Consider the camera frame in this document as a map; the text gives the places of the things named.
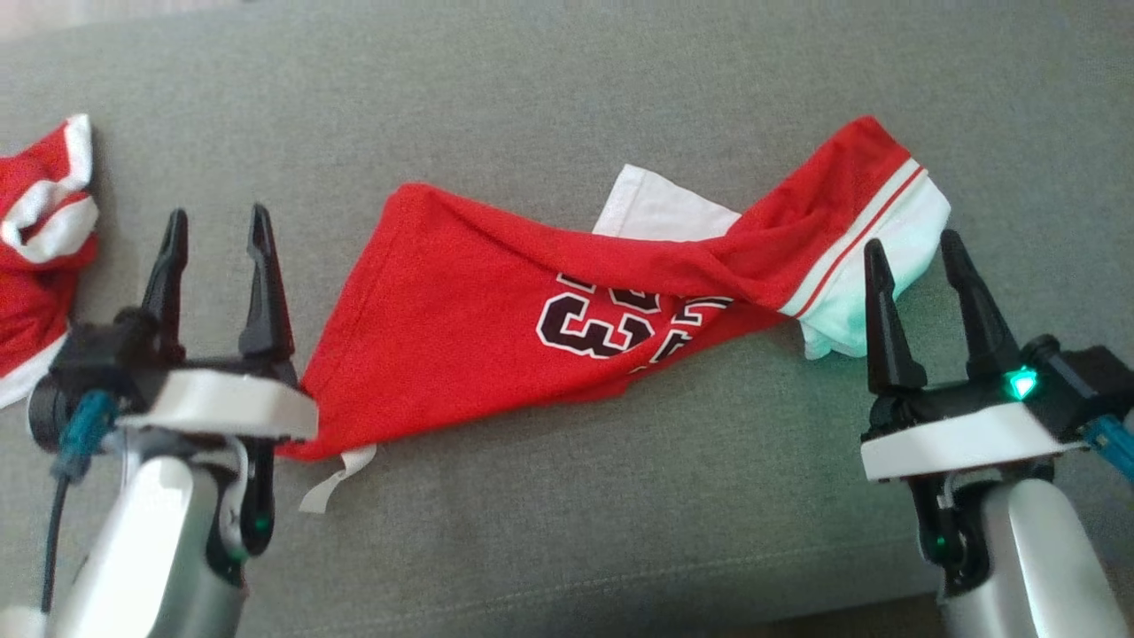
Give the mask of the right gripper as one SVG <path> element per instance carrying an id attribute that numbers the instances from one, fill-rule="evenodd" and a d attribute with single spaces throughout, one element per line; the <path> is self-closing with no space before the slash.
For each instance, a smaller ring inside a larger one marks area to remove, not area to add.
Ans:
<path id="1" fill-rule="evenodd" d="M 868 392 L 875 397 L 861 437 L 866 479 L 883 482 L 1000 467 L 1085 448 L 1060 441 L 1029 400 L 1044 384 L 1021 349 L 960 233 L 941 233 L 943 271 L 959 296 L 967 381 L 925 388 L 896 307 L 896 280 L 881 239 L 864 246 Z"/>

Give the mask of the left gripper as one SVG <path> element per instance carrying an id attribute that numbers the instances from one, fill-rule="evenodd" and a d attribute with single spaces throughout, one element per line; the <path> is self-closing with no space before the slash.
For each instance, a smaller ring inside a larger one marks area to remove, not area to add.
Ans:
<path id="1" fill-rule="evenodd" d="M 243 358 L 288 361 L 295 351 L 276 233 L 266 206 L 252 206 L 247 254 L 252 284 L 245 327 L 238 338 Z M 155 350 L 162 360 L 181 363 L 181 277 L 188 262 L 188 218 L 181 207 L 167 218 L 142 308 L 155 320 Z M 121 428 L 154 427 L 186 435 L 230 435 L 266 440 L 318 436 L 315 400 L 276 378 L 214 369 L 175 369 L 166 374 L 155 399 L 142 412 L 120 412 Z"/>

